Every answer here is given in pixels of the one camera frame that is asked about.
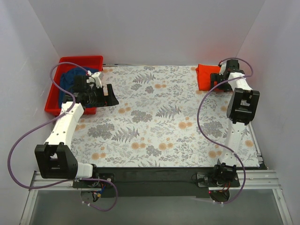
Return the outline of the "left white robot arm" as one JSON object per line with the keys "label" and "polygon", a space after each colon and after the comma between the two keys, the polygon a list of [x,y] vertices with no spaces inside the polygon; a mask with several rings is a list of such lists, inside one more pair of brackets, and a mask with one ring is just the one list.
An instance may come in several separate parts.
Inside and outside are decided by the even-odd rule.
{"label": "left white robot arm", "polygon": [[100,72],[90,77],[74,77],[74,84],[63,98],[61,112],[50,136],[44,144],[35,148],[37,164],[44,179],[83,178],[91,188],[99,184],[100,176],[93,172],[94,166],[76,160],[71,152],[71,141],[86,108],[115,106],[119,103],[111,84],[107,84],[107,93],[104,93],[101,77]]}

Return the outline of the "orange t shirt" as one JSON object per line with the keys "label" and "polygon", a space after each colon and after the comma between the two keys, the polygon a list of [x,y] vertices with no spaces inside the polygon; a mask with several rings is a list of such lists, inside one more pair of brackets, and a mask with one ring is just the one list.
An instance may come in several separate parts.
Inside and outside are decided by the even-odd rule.
{"label": "orange t shirt", "polygon": [[219,66],[203,65],[199,64],[195,69],[197,73],[197,83],[198,89],[200,91],[209,91],[210,90],[210,74],[218,73],[220,71]]}

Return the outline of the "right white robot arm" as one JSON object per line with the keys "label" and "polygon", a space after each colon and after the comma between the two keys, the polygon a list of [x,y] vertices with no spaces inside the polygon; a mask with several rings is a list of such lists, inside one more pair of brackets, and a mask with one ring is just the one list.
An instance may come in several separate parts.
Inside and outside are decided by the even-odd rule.
{"label": "right white robot arm", "polygon": [[228,185],[237,179],[239,160],[236,157],[243,132],[254,119],[260,92],[247,83],[245,73],[240,69],[239,59],[228,58],[219,63],[220,72],[210,75],[210,86],[220,90],[232,90],[226,116],[228,131],[223,144],[223,152],[214,166],[212,180],[217,186]]}

